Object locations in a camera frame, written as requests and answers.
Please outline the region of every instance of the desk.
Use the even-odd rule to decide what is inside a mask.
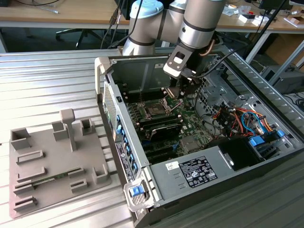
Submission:
[[[249,5],[255,14],[260,13],[256,6],[243,0],[235,5]],[[27,7],[15,1],[8,8],[0,8],[1,27],[22,28],[80,28],[80,29],[107,29],[109,19],[116,8],[114,0],[65,0],[57,7],[60,14],[55,14],[35,7]],[[120,29],[128,29],[129,21],[124,18],[120,21]],[[228,17],[222,14],[217,31],[220,32],[256,32],[257,27],[251,23],[243,23],[238,20],[237,15]],[[298,29],[288,22],[284,17],[278,16],[267,32],[261,37],[247,58],[250,62],[271,33],[294,33],[304,34],[304,29]],[[5,52],[4,45],[0,42],[0,53]]]

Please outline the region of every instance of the blue latch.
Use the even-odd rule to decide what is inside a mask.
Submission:
[[[131,147],[127,145],[127,154],[129,155],[131,153]]]
[[[277,131],[277,134],[280,136],[280,137],[283,137],[285,135],[285,133],[282,131],[282,130],[278,130]]]
[[[123,127],[121,125],[118,125],[117,129],[116,129],[116,133],[120,134],[122,132]]]
[[[134,157],[133,157],[133,154],[130,155],[130,159],[131,159],[131,162],[134,161]]]
[[[261,136],[255,136],[255,137],[252,137],[250,139],[250,143],[253,145],[253,146],[258,146],[260,144],[263,144],[265,141],[262,139]]]
[[[132,197],[144,194],[143,186],[140,185],[130,189],[130,193]]]
[[[137,165],[136,165],[136,163],[133,164],[133,168],[134,168],[135,171],[137,171]]]

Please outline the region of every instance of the floor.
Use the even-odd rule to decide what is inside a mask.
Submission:
[[[80,37],[80,32],[69,33],[61,36],[61,41],[55,39],[55,34],[58,31],[64,30],[60,28],[30,28],[31,37],[26,37],[25,30],[22,28],[2,28],[2,36],[6,43],[9,52],[34,52],[34,51],[60,51],[60,50],[75,50],[76,43]],[[104,30],[95,30],[95,32],[103,36]],[[115,39],[118,40],[126,35],[125,30],[118,30]],[[250,42],[244,37],[244,34],[228,33],[228,36],[241,39],[246,42]],[[111,42],[112,34],[106,37],[104,47],[107,48]],[[229,48],[240,47],[239,43],[225,39],[225,45]],[[79,49],[99,49],[101,41],[95,37],[88,35],[84,37]],[[263,70],[263,66],[276,65],[266,54],[257,55],[255,61],[251,65],[258,71]]]

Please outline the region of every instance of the black cable on desk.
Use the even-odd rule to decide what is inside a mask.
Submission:
[[[142,7],[142,3],[143,3],[143,0],[141,0],[141,2],[139,3],[139,7],[138,7],[138,11],[137,11],[137,14],[136,14],[136,18],[135,18],[135,21],[134,21],[134,25],[133,25],[132,31],[128,35],[126,35],[124,38],[122,38],[121,40],[114,42],[112,45],[110,45],[108,47],[108,49],[119,45],[120,42],[123,42],[124,40],[128,39],[129,36],[132,35],[132,33],[134,32],[135,26],[136,26],[136,22],[137,22],[137,19],[138,19],[139,11],[141,10],[141,7]]]
[[[27,6],[45,6],[45,5],[49,5],[49,4],[58,2],[58,1],[60,1],[60,0],[52,1],[52,2],[48,2],[48,3],[42,3],[42,4],[28,4],[28,3],[24,3],[24,2],[19,1],[19,0],[15,0],[15,1],[16,1],[16,2],[19,2],[20,4],[27,5]]]

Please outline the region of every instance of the warning label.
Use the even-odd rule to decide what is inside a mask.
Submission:
[[[191,188],[218,178],[205,156],[180,163],[179,165]]]

